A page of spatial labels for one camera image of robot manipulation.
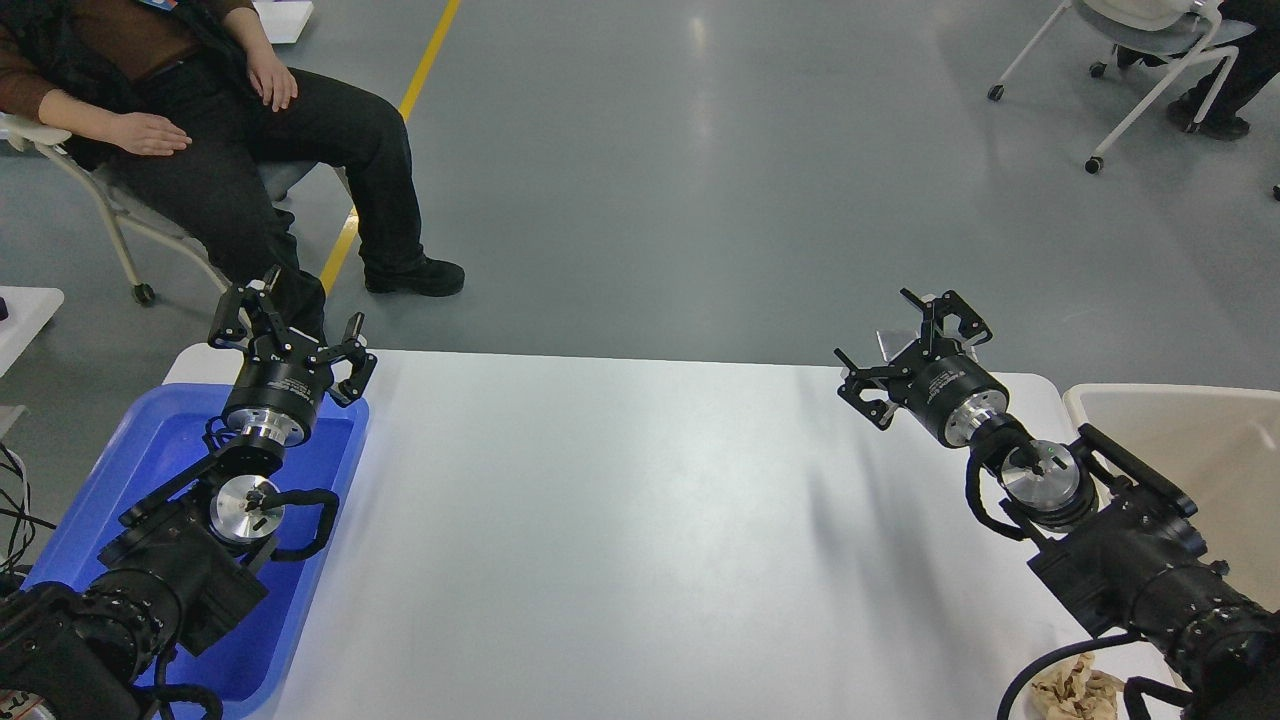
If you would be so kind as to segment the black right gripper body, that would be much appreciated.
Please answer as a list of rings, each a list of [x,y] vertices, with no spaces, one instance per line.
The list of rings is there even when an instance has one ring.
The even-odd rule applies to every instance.
[[[948,448],[968,446],[979,427],[1009,409],[1009,389],[956,340],[916,340],[893,363],[908,369],[899,402]]]

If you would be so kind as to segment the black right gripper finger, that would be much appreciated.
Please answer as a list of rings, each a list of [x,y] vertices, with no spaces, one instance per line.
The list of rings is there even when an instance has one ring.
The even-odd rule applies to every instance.
[[[977,360],[975,347],[995,337],[986,320],[954,290],[927,297],[909,288],[900,293],[922,314],[916,345],[923,359],[964,355]]]
[[[846,370],[837,396],[877,429],[887,430],[895,413],[905,405],[908,387],[916,374],[916,361],[902,352],[884,365],[863,368],[841,348],[835,348],[835,356]]]

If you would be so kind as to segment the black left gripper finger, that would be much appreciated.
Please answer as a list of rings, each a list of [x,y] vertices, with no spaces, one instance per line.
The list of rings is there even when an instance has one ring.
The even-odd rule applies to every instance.
[[[262,279],[233,284],[221,295],[207,333],[210,347],[236,348],[250,359],[287,359],[291,328],[273,299],[280,272],[271,266]]]
[[[338,345],[317,347],[310,352],[314,384],[339,407],[348,407],[364,397],[378,365],[378,356],[369,351],[362,337],[364,323],[365,314],[355,313]],[[342,363],[349,366],[349,373],[344,379],[337,380],[333,368]]]

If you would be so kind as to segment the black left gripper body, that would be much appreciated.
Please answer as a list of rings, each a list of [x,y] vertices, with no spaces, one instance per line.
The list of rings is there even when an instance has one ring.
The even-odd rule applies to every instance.
[[[261,436],[284,447],[307,442],[333,374],[310,366],[320,348],[308,336],[260,336],[243,348],[244,363],[221,411],[227,429]]]

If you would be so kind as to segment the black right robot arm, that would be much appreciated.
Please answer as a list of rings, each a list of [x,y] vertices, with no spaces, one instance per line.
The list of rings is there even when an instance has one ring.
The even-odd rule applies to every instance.
[[[922,315],[916,337],[878,366],[845,359],[838,396],[882,430],[905,409],[943,447],[966,450],[972,514],[1036,544],[1029,569],[1088,634],[1025,666],[998,717],[1052,665],[1143,641],[1181,684],[1128,678],[1130,719],[1149,716],[1147,700],[1184,719],[1275,719],[1277,615],[1230,587],[1226,562],[1204,561],[1189,495],[1091,424],[1066,445],[1032,436],[973,357],[992,336],[983,318],[955,291],[902,296]]]

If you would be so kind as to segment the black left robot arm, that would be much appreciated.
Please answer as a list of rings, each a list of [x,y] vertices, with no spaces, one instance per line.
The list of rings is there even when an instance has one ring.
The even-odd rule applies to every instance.
[[[209,452],[120,515],[84,591],[42,582],[3,601],[5,719],[170,719],[175,705],[223,717],[214,689],[172,684],[166,670],[179,648],[201,655],[268,597],[265,564],[326,548],[340,496],[271,478],[312,437],[323,400],[361,400],[378,364],[362,313],[335,345],[287,325],[278,275],[220,297],[207,341],[244,361]]]

